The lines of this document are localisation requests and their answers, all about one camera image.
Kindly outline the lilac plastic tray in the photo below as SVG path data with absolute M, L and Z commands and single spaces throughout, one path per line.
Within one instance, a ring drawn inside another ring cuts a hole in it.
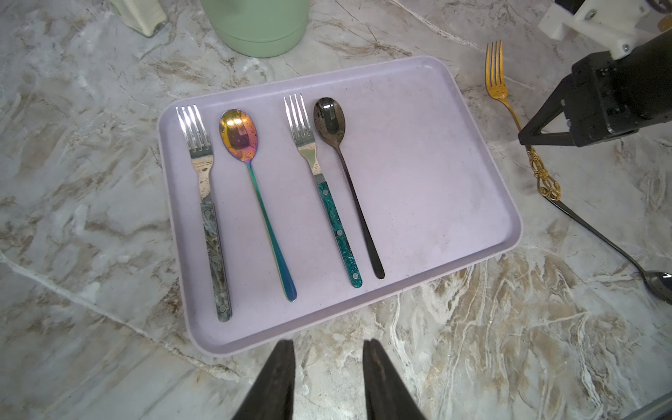
M 362 273 L 354 288 L 306 161 L 292 141 L 285 96 L 306 107 L 334 98 L 346 117 L 341 151 L 385 269 L 376 277 L 336 151 L 318 142 L 346 237 Z M 212 196 L 233 315 L 220 322 L 209 273 L 197 175 L 175 108 L 196 105 L 213 142 Z M 252 166 L 292 274 L 285 297 L 250 175 L 220 136 L 227 110 L 257 128 Z M 172 103 L 157 122 L 194 346 L 228 356 L 512 250 L 523 234 L 516 204 L 447 66 L 414 56 Z

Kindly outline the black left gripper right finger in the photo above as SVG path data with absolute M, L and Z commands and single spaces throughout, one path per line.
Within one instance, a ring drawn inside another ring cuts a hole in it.
M 368 419 L 425 419 L 380 341 L 364 341 L 362 362 Z

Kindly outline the green handle silver fork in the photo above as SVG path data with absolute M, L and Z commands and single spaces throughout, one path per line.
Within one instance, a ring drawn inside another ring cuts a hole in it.
M 327 180 L 317 158 L 317 144 L 313 127 L 309 121 L 306 104 L 302 94 L 290 94 L 283 98 L 285 112 L 290 125 L 290 133 L 299 154 L 306 160 L 318 188 L 318 195 L 322 200 L 328 220 L 331 224 L 334 239 L 339 247 L 339 253 L 348 272 L 348 280 L 353 288 L 362 287 L 362 275 L 355 261 L 355 256 L 348 242 L 348 238 L 341 222 L 338 210 L 334 203 Z

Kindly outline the white spice bottle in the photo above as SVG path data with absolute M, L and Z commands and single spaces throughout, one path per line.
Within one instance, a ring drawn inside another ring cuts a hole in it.
M 159 0 L 110 0 L 112 11 L 129 28 L 151 38 L 168 22 Z

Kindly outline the grey marbled handle fork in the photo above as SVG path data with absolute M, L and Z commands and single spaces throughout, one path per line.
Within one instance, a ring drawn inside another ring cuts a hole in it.
M 201 200 L 199 208 L 201 209 L 206 252 L 208 252 L 209 269 L 214 289 L 215 310 L 218 320 L 227 322 L 232 318 L 233 310 L 215 202 L 212 198 L 210 174 L 215 163 L 213 147 L 196 105 L 178 106 L 175 110 L 180 129 L 185 137 L 192 167 L 198 177 L 199 198 Z

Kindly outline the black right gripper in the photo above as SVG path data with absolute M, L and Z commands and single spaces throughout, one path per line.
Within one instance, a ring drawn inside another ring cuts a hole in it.
M 542 133 L 565 112 L 570 131 Z M 584 147 L 671 121 L 671 32 L 633 49 L 622 59 L 595 52 L 572 66 L 540 110 L 520 130 L 524 146 Z

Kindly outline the gold ornate fork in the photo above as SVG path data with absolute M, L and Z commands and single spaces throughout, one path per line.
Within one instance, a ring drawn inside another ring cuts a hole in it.
M 488 95 L 503 104 L 509 111 L 518 131 L 523 129 L 518 115 L 509 102 L 509 90 L 506 85 L 503 69 L 502 41 L 497 40 L 486 46 L 485 83 Z M 537 180 L 537 191 L 549 201 L 560 201 L 562 198 L 561 185 L 548 173 L 539 154 L 533 146 L 526 146 L 528 162 Z

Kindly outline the long black spoon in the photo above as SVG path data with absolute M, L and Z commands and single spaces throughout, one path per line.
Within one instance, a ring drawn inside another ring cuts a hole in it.
M 574 222 L 577 222 L 579 225 L 587 229 L 593 235 L 597 236 L 602 242 L 614 249 L 617 253 L 621 254 L 630 264 L 635 266 L 635 269 L 641 275 L 643 281 L 645 282 L 647 289 L 659 299 L 665 301 L 669 305 L 671 304 L 671 273 L 665 271 L 646 271 L 631 255 L 623 250 L 616 243 L 604 236 L 598 229 L 595 229 L 590 223 L 586 222 L 583 218 L 578 216 L 573 210 L 566 206 L 562 201 L 553 201 L 553 199 L 547 198 L 547 201 L 559 209 L 561 212 L 572 218 Z

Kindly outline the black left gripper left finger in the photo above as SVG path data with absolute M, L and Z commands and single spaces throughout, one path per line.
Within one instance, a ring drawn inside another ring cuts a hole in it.
M 295 376 L 293 341 L 278 341 L 233 419 L 292 419 Z

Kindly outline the green plastic jug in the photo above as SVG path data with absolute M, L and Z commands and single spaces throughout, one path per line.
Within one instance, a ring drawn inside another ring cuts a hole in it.
M 231 49 L 253 58 L 292 50 L 308 23 L 309 0 L 202 0 L 216 35 Z

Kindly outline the dark metal spoon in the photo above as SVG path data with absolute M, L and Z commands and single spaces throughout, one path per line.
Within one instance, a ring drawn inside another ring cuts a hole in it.
M 339 162 L 341 162 L 342 171 L 345 174 L 346 181 L 348 182 L 350 193 L 353 198 L 353 203 L 355 203 L 355 209 L 361 226 L 360 229 L 362 230 L 372 269 L 377 278 L 384 279 L 386 273 L 383 267 L 383 263 L 381 262 L 381 258 L 379 256 L 375 242 L 371 236 L 369 225 L 367 224 L 364 213 L 362 212 L 362 207 L 360 206 L 360 201 L 355 190 L 354 182 L 348 170 L 346 159 L 344 158 L 341 151 L 341 144 L 344 140 L 346 132 L 346 118 L 344 111 L 341 108 L 341 105 L 333 98 L 322 97 L 318 99 L 314 105 L 313 120 L 323 141 L 332 146 L 338 155 Z

